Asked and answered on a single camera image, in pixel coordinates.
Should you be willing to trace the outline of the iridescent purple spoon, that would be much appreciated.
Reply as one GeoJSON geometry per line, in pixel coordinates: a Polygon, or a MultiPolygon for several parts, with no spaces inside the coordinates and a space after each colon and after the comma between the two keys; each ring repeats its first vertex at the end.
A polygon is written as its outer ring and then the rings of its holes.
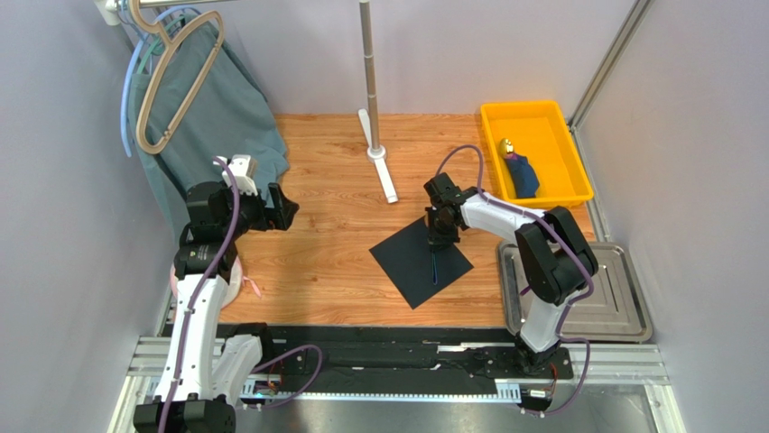
{"type": "Polygon", "coordinates": [[[438,260],[437,260],[437,254],[434,251],[431,251],[431,280],[432,284],[437,286],[439,282],[439,270],[438,270],[438,260]]]}

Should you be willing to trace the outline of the black paper napkin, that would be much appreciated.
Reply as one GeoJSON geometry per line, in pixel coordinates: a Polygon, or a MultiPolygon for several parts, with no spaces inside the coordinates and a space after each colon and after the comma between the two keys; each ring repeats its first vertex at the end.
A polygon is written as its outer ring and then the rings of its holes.
{"type": "Polygon", "coordinates": [[[419,218],[369,249],[411,309],[417,309],[473,269],[466,256],[452,245],[436,252],[439,282],[433,285],[427,237],[425,221],[419,218]]]}

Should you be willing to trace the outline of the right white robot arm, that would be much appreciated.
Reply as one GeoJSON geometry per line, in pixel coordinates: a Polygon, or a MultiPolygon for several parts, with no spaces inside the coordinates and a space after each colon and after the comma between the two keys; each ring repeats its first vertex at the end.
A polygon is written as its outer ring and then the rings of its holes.
{"type": "Polygon", "coordinates": [[[461,189],[446,173],[428,180],[427,242],[433,252],[459,242],[462,230],[488,232],[516,245],[523,275],[535,298],[515,335],[514,367],[525,375],[548,368],[561,344],[572,304],[593,286],[598,261],[565,207],[519,207],[473,187],[461,189]]]}

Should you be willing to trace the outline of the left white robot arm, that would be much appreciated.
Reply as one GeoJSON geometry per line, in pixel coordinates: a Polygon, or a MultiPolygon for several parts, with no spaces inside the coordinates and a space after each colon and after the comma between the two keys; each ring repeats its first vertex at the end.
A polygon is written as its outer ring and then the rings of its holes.
{"type": "Polygon", "coordinates": [[[235,241],[250,230],[286,231],[299,210],[279,184],[268,185],[270,204],[255,189],[226,181],[192,187],[173,270],[176,314],[161,381],[150,403],[136,407],[138,432],[233,432],[236,405],[248,374],[261,361],[265,330],[229,337],[213,360],[219,315],[234,282],[235,241]]]}

